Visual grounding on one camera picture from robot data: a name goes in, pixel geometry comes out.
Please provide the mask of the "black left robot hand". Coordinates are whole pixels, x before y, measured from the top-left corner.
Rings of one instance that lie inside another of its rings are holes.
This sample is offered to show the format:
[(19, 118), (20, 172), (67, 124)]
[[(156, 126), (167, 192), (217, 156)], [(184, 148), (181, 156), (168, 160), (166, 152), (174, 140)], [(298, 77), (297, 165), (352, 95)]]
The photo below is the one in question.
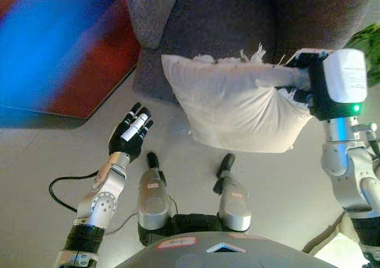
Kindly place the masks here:
[(140, 155), (143, 141), (153, 123), (148, 108), (137, 102), (112, 133), (109, 154), (125, 153), (129, 162), (133, 162)]

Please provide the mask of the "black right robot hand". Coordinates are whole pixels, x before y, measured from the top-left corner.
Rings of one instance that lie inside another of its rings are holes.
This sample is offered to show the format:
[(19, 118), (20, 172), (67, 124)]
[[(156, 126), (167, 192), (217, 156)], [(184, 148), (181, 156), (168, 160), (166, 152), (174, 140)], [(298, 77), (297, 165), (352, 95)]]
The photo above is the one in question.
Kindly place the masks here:
[(362, 113), (368, 95), (365, 55), (356, 49), (296, 51), (287, 67), (306, 68), (311, 83), (311, 115), (320, 121)]

